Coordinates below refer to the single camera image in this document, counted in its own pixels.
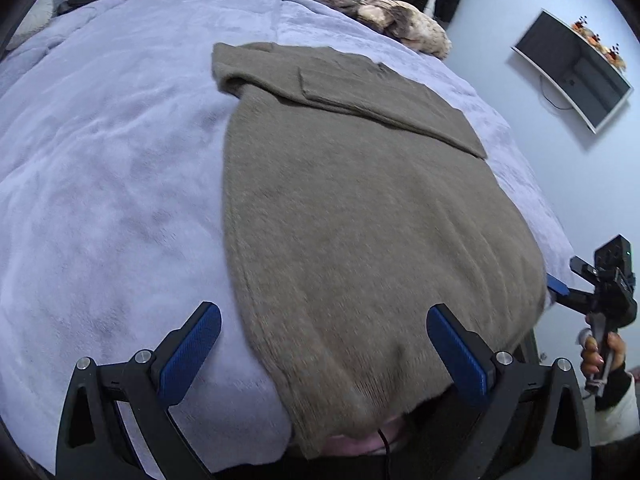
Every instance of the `knit fabric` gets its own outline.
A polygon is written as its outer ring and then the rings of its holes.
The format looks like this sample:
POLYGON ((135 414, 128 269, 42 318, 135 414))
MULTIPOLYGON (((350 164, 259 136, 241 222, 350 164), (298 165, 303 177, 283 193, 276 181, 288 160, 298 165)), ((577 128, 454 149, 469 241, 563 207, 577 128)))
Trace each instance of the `knit fabric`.
POLYGON ((240 98, 224 169, 234 290, 306 457, 446 389, 431 305, 496 350, 533 327, 542 255, 462 112, 331 48, 218 43, 213 73, 240 98))

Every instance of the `sweater sleeve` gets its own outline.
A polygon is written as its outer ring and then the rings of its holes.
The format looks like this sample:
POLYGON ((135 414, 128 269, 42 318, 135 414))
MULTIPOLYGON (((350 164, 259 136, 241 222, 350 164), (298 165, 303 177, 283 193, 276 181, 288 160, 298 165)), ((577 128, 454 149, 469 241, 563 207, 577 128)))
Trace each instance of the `sweater sleeve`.
POLYGON ((640 433, 640 417, 633 377, 619 403, 606 410, 596 411, 595 427, 596 442, 592 443, 592 446, 602 446, 640 433))

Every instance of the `bed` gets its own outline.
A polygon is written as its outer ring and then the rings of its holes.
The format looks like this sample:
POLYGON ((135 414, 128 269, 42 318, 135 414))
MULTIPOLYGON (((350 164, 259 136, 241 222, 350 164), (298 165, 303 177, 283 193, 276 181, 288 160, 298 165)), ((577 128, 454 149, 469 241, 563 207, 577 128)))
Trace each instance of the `bed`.
POLYGON ((482 140, 546 270, 571 280, 571 245, 508 124, 441 61, 310 0, 99 0, 0 63, 0 416, 50 471, 76 360, 154 348, 202 300, 224 330, 177 424, 212 472, 272 462, 290 442, 225 263, 223 141, 238 100, 212 84, 219 41, 328 45, 429 86, 482 140))

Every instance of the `hand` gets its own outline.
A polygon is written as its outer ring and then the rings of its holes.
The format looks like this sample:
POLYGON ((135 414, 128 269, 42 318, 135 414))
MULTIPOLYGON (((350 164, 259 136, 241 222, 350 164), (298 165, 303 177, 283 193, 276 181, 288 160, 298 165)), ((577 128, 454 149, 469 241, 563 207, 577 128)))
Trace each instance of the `hand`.
POLYGON ((631 370, 629 370, 629 373, 633 375, 636 383, 640 383, 640 366, 632 368, 631 370))
MULTIPOLYGON (((609 351, 614 353, 611 371, 617 370, 625 362, 626 343, 617 333, 609 332, 607 345, 609 346, 609 351)), ((585 377, 597 374, 604 366, 604 360, 598 353, 598 344, 592 336, 589 336, 584 342, 584 350, 582 350, 580 355, 582 357, 580 370, 585 377)))

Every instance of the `metal screw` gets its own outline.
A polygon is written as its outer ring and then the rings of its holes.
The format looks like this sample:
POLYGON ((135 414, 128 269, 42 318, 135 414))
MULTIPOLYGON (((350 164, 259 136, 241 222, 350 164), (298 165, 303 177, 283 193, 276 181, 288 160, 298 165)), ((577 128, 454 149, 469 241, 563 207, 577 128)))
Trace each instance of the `metal screw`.
POLYGON ((513 363, 513 357, 509 352, 498 352, 495 355, 495 360, 498 361, 501 365, 510 365, 513 363))
POLYGON ((141 350, 135 355, 134 359, 140 364, 148 363, 149 359, 151 359, 151 352, 149 350, 141 350))
POLYGON ((91 359, 89 359, 88 357, 81 357, 78 359, 78 362, 76 363, 76 368, 78 370, 86 370, 90 364, 91 364, 91 359))
POLYGON ((571 370, 571 363, 569 359, 565 359, 564 357, 562 357, 558 359, 556 364, 558 365, 558 368, 560 368, 563 372, 568 372, 569 370, 571 370))

